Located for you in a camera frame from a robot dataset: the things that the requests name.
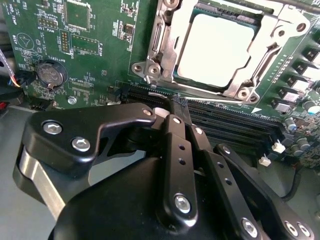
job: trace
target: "black connector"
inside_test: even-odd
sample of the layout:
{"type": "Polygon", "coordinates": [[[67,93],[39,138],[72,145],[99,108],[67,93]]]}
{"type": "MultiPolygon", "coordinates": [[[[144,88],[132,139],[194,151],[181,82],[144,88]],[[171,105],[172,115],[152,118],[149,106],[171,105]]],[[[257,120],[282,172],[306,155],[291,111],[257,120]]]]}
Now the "black connector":
{"type": "Polygon", "coordinates": [[[29,97],[29,108],[35,111],[49,111],[53,108],[54,102],[52,100],[45,100],[36,97],[29,97]]]}

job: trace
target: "white connector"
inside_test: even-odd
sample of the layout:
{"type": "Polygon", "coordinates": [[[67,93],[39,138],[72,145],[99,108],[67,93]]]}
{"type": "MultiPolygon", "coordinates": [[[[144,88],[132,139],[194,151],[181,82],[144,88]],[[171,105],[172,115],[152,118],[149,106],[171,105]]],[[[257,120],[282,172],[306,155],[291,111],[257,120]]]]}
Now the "white connector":
{"type": "Polygon", "coordinates": [[[264,155],[259,159],[259,164],[268,167],[271,164],[271,160],[264,155]]]}
{"type": "Polygon", "coordinates": [[[282,154],[286,150],[286,147],[283,146],[279,140],[277,140],[277,142],[275,142],[272,146],[272,150],[279,154],[282,154]]]}

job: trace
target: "small component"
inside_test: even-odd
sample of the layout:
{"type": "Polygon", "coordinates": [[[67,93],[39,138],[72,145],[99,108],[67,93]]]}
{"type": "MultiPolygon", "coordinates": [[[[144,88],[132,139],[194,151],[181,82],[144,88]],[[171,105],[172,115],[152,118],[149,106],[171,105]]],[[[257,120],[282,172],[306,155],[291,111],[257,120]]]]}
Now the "small component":
{"type": "Polygon", "coordinates": [[[310,144],[308,143],[307,139],[304,138],[300,138],[296,141],[296,143],[298,144],[300,150],[305,151],[308,148],[310,148],[310,144]]]}
{"type": "Polygon", "coordinates": [[[299,157],[301,154],[304,153],[304,151],[302,151],[297,144],[291,146],[291,151],[293,156],[295,157],[299,157]]]}
{"type": "Polygon", "coordinates": [[[259,159],[259,164],[268,167],[271,164],[271,160],[264,155],[259,159]]]}
{"type": "Polygon", "coordinates": [[[300,76],[291,76],[288,80],[288,85],[295,90],[304,92],[309,87],[309,82],[300,76]]]}
{"type": "Polygon", "coordinates": [[[283,87],[279,91],[279,96],[281,97],[282,100],[295,103],[300,95],[296,90],[292,88],[283,87]]]}
{"type": "Polygon", "coordinates": [[[37,97],[28,97],[29,108],[35,111],[50,111],[53,108],[54,102],[37,97]]]}
{"type": "Polygon", "coordinates": [[[314,49],[314,48],[311,48],[311,49],[307,49],[305,52],[304,52],[304,56],[306,59],[308,59],[310,62],[314,63],[314,64],[318,64],[320,65],[320,50],[318,49],[314,49]]]}
{"type": "Polygon", "coordinates": [[[65,67],[51,59],[41,61],[37,66],[36,73],[41,83],[50,90],[60,87],[68,79],[65,67]]]}
{"type": "Polygon", "coordinates": [[[284,123],[290,132],[293,132],[297,129],[297,125],[292,117],[289,117],[286,120],[284,120],[284,123]]]}
{"type": "Polygon", "coordinates": [[[271,105],[273,109],[282,113],[286,113],[291,107],[289,102],[277,98],[272,100],[271,105]]]}
{"type": "Polygon", "coordinates": [[[277,142],[273,144],[272,150],[276,153],[282,154],[286,150],[286,147],[283,146],[279,140],[277,140],[277,142]]]}
{"type": "Polygon", "coordinates": [[[45,6],[45,7],[49,7],[48,0],[42,0],[42,5],[45,6]]]}
{"type": "Polygon", "coordinates": [[[61,51],[69,54],[70,53],[69,32],[65,30],[60,30],[60,39],[61,39],[61,51]]]}
{"type": "Polygon", "coordinates": [[[134,26],[127,23],[126,25],[124,25],[123,31],[125,34],[131,36],[134,34],[134,26]]]}
{"type": "Polygon", "coordinates": [[[309,78],[312,81],[320,80],[320,70],[311,63],[298,62],[294,66],[294,69],[298,74],[305,78],[309,78]]]}
{"type": "Polygon", "coordinates": [[[302,104],[302,107],[308,112],[308,114],[317,114],[320,111],[320,106],[316,105],[314,101],[306,101],[302,104]]]}
{"type": "Polygon", "coordinates": [[[43,17],[38,17],[38,23],[40,26],[43,26],[43,27],[58,29],[58,22],[57,21],[53,21],[53,20],[46,19],[43,17]]]}
{"type": "Polygon", "coordinates": [[[65,22],[73,27],[89,30],[90,29],[91,6],[76,0],[64,1],[65,22]]]}

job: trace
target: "electrolytic capacitor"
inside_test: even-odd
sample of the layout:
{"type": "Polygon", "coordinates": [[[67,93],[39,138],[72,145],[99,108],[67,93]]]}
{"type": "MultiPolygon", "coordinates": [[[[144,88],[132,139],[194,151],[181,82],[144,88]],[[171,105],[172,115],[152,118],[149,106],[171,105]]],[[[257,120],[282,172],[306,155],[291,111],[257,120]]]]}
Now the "electrolytic capacitor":
{"type": "Polygon", "coordinates": [[[308,112],[308,114],[317,114],[320,111],[320,106],[316,105],[315,102],[311,100],[306,101],[302,107],[308,112]]]}
{"type": "Polygon", "coordinates": [[[304,151],[302,151],[297,144],[291,146],[291,151],[293,152],[293,156],[295,157],[299,157],[304,153],[304,151]]]}
{"type": "Polygon", "coordinates": [[[300,138],[296,141],[296,143],[298,144],[299,148],[302,150],[302,151],[305,151],[307,150],[308,148],[310,148],[310,144],[308,143],[307,139],[304,137],[304,138],[300,138]]]}
{"type": "Polygon", "coordinates": [[[295,131],[297,129],[297,125],[292,117],[289,117],[286,120],[284,120],[284,123],[290,132],[295,131]]]}

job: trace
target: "motherboard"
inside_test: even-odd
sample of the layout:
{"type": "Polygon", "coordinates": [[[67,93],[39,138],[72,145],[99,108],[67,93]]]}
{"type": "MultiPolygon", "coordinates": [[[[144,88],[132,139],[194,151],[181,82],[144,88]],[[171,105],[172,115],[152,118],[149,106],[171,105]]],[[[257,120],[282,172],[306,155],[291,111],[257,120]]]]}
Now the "motherboard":
{"type": "Polygon", "coordinates": [[[179,93],[200,125],[213,108],[282,124],[275,158],[320,166],[320,15],[268,0],[2,2],[17,67],[36,75],[27,98],[69,109],[118,104],[123,88],[179,93]]]}

